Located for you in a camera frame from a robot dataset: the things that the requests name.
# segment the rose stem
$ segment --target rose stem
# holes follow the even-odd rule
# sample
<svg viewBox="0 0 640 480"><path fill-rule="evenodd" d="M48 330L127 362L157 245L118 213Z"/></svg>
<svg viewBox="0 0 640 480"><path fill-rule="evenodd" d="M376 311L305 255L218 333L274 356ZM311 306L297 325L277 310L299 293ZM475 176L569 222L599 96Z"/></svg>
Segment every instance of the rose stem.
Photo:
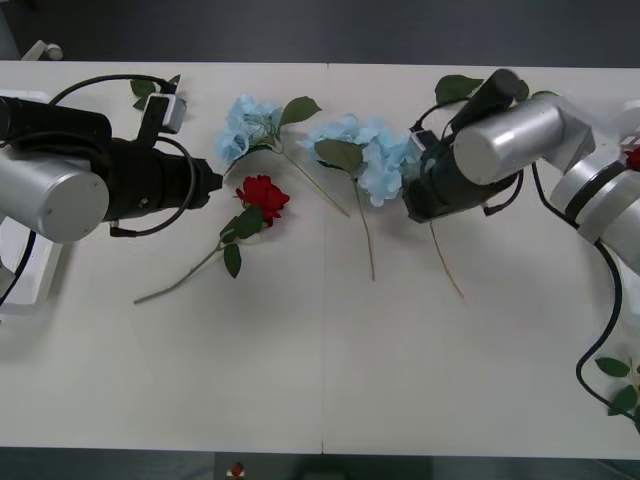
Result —
<svg viewBox="0 0 640 480"><path fill-rule="evenodd" d="M442 262L442 266L444 267L444 272L447 274L447 277L449 277L449 281L451 282L451 285L453 285L453 288L456 289L456 292L458 292L458 295L460 295L460 298L464 300L464 295L462 295L462 292L458 288L458 285L456 285L456 282L453 280L453 276L449 271L449 267L447 267L447 262L444 261L444 257L442 256L442 252L440 251L440 245L438 245L436 232L433 230L433 222L429 222L429 228L431 229L431 236L433 237L433 243L436 244L436 250L438 251L438 256L440 257L440 261Z"/></svg>
<svg viewBox="0 0 640 480"><path fill-rule="evenodd" d="M373 262L373 248L371 246L371 234L369 233L369 226L364 218L364 211L362 210L362 200L360 199L360 192L358 191L358 184L355 178L351 178L353 181L353 189L356 192L356 200L358 201L358 209L360 210L360 216L362 217L362 223L364 224L364 231L367 233L367 245L369 246L369 265L371 265L371 280L376 281L376 267Z"/></svg>
<svg viewBox="0 0 640 480"><path fill-rule="evenodd" d="M191 275L196 273L200 267L202 267L205 263L207 263L211 257L213 257L216 253L223 250L222 248L220 248L220 245L222 245L222 240L218 242L218 245L216 246L216 248L214 248L211 252L209 252L209 254L206 257L204 257L204 259L198 265L196 265L191 270L189 270L189 273L187 273L184 277L182 277L176 283L174 283L170 287L165 288L164 290L160 290L159 292L152 293L142 298L138 298L137 300L133 301L133 304L140 305L141 303L148 302L149 300L153 300L154 298L161 297L162 295L172 292L173 290L178 288L180 285L186 282Z"/></svg>
<svg viewBox="0 0 640 480"><path fill-rule="evenodd" d="M349 217L349 213L342 208L340 205L338 205L338 202L336 202L333 198L331 198L331 195L329 195L327 192L324 191L324 189L318 185L318 183L311 178L311 176L304 171L304 169L298 165L291 157L289 157L289 155L287 155L284 151L281 152L282 155L284 155L284 158L286 158L287 160L289 160L289 163L291 163L291 165L293 165L294 167L296 167L298 170L300 170L300 172L307 177L307 180L309 180L318 190L320 190L320 192L327 197L327 199L333 204L334 207L336 207L345 217Z"/></svg>

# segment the cable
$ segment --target cable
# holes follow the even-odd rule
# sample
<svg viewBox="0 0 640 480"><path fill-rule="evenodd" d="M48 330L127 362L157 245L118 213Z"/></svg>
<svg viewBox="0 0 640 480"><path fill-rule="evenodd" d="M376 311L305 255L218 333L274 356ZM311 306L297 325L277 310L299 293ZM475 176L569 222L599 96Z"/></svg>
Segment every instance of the cable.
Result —
<svg viewBox="0 0 640 480"><path fill-rule="evenodd" d="M573 220L567 218L562 212L560 212L558 209L553 207L545 197L544 191L542 190L542 184L540 183L540 176L538 175L538 167L536 166L535 163L531 164L531 171L533 172L533 181L536 185L536 190L538 191L538 196L540 197L540 201L542 202L542 204L548 210L550 210L554 215L556 215L558 218L560 218L561 220L564 220L573 228L577 229L578 224ZM578 360L578 363L576 363L576 378L578 379L578 383L582 386L582 388L584 388L592 397L594 397L596 400L599 400L601 403L606 405L610 410L618 413L619 415L623 415L627 417L628 419L630 419L635 423L635 419L633 415L614 406L609 400L604 398L602 395L600 395L598 392L592 389L589 385L587 385L587 383L584 380L584 377L582 376L582 370L584 368L584 365L600 349L600 347L604 345L604 343L607 341L607 339L611 335L611 332L613 332L613 329L618 323L620 310L622 309L622 280L620 278L620 272L618 271L618 267L615 261L613 260L613 258L611 258L611 254L605 248L602 242L600 242L600 240L597 240L596 243L593 244L593 246L596 247L598 252L600 252L600 255L602 255L602 258L607 264L607 267L609 267L609 272L611 272L611 278L613 279L613 307L611 308L611 316L609 317L609 321L607 322L607 325L605 326L602 334L600 335L600 337L598 337L595 343L591 345L591 347L589 347L589 349L580 358L580 360Z"/></svg>
<svg viewBox="0 0 640 480"><path fill-rule="evenodd" d="M174 213L169 219L162 222L161 224L156 225L153 228L149 228L148 230L141 230L139 232L135 230L126 230L124 228L119 228L119 227L111 227L110 233L111 233L111 236L113 237L129 237L129 238L145 237L147 235L157 233L160 230L164 230L173 222L175 222L178 218L180 218L180 216L184 213L184 211L187 209L187 207L191 203L191 200L193 199L193 195L195 194L195 191L196 191L195 160L193 159L193 157L187 151L186 148L184 148L180 143L173 140L172 138L158 137L158 141L165 142L176 147L185 156L187 162L189 162L189 172L191 174L191 181L189 183L189 191L187 192L187 196L185 197L184 201L182 202L182 205L180 205L176 213Z"/></svg>
<svg viewBox="0 0 640 480"><path fill-rule="evenodd" d="M409 130L411 130L412 132L416 132L418 130L422 130L422 122L424 122L424 119L427 118L429 115L431 115L436 110L438 110L440 108L448 107L449 105L454 105L456 103L464 102L464 101L467 101L469 99L470 99L470 97L463 97L463 98L458 98L456 100L449 100L447 102L442 102L442 103L438 103L438 104L434 105L429 110L427 110L422 115L420 115L420 118L418 118L418 120L416 120L416 123L414 123L413 127L411 127Z"/></svg>
<svg viewBox="0 0 640 480"><path fill-rule="evenodd" d="M515 202L516 198L518 198L518 195L520 195L520 191L522 190L523 183L524 183L524 170L520 170L518 172L518 183L516 183L516 188L511 194L511 196L509 197L509 199L506 202L501 203L500 205L495 205L493 207L483 207L482 211L484 212L484 214L487 217L490 217L491 215L495 215L496 213L501 212L502 210L507 208L509 205L511 205L513 202Z"/></svg>
<svg viewBox="0 0 640 480"><path fill-rule="evenodd" d="M20 277L22 276L22 272L24 272L24 269L27 267L27 263L29 263L29 258L31 258L31 252L33 251L33 245L35 243L36 243L36 232L30 230L29 238L27 239L27 245L24 248L24 253L22 254L22 258L20 259L18 268L16 268L13 281L11 282L11 285L9 285L9 288L7 288L7 290L4 292L4 295L0 297L0 306L4 304L4 301L7 299L7 297L11 293L11 290L13 290L13 287L15 287L16 283L18 283L18 280L20 280Z"/></svg>
<svg viewBox="0 0 640 480"><path fill-rule="evenodd" d="M95 85L96 83L108 82L111 80L147 80L149 82L157 83L163 93L175 93L176 86L169 83L162 78L153 77L151 75L137 75L137 74L116 74L116 75L102 75L99 77L89 78L82 82L78 82L75 85L71 85L69 88L64 89L58 95L53 97L49 102L49 105L57 105L60 100L65 98L70 93L80 90L81 88L88 87L89 85Z"/></svg>

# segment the small red object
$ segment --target small red object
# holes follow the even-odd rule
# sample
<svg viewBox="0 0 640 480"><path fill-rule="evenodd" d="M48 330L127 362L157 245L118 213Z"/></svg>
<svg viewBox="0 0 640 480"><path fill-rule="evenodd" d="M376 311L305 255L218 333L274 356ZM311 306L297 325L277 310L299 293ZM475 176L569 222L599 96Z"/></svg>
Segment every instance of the small red object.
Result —
<svg viewBox="0 0 640 480"><path fill-rule="evenodd" d="M256 205L262 208L262 219L272 226L274 218L280 218L278 213L284 208L291 197L271 183L268 175L258 175L258 177L247 177L242 184L244 192L236 189L236 195L242 200L242 206Z"/></svg>
<svg viewBox="0 0 640 480"><path fill-rule="evenodd" d="M233 479L239 479L244 473L244 467L241 463L235 463L233 467L231 467L231 475L233 475Z"/></svg>
<svg viewBox="0 0 640 480"><path fill-rule="evenodd" d="M627 154L627 168L640 172L640 147Z"/></svg>

